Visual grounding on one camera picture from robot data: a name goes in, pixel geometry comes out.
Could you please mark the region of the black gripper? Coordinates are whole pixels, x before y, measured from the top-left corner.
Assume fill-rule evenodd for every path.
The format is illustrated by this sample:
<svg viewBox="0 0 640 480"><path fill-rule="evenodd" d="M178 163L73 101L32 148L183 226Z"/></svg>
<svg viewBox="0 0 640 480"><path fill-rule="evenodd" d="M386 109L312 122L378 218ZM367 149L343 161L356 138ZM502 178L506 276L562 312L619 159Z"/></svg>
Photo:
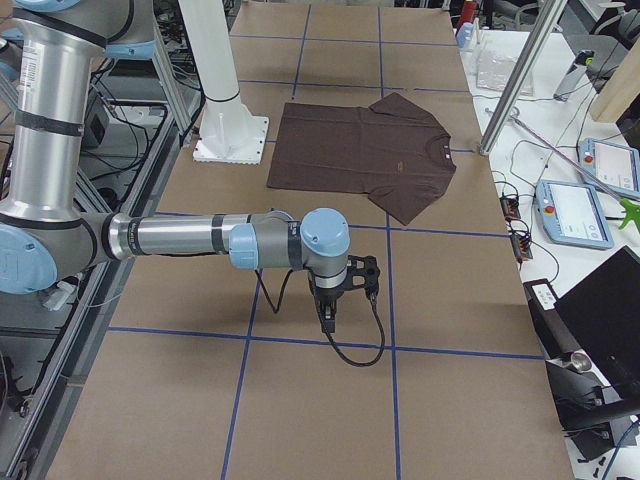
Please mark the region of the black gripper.
<svg viewBox="0 0 640 480"><path fill-rule="evenodd" d="M323 333L334 332L336 328L337 301L344 294L345 286L341 282L335 286L325 287L319 283L314 273L309 273L309 287L314 299L316 312L320 315Z"/></svg>

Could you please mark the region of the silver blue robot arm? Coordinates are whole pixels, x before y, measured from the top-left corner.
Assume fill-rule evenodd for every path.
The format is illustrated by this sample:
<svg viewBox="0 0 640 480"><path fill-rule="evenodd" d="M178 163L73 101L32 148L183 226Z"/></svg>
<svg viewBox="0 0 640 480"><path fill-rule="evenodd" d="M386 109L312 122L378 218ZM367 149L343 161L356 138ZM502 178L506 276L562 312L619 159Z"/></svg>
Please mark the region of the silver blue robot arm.
<svg viewBox="0 0 640 480"><path fill-rule="evenodd" d="M1 289L30 294L109 260L226 255L239 269L306 270L326 333L352 263L344 216L320 208L266 214L131 217L74 206L92 61L155 52L149 1L18 1L24 38L14 157L1 203Z"/></svg>

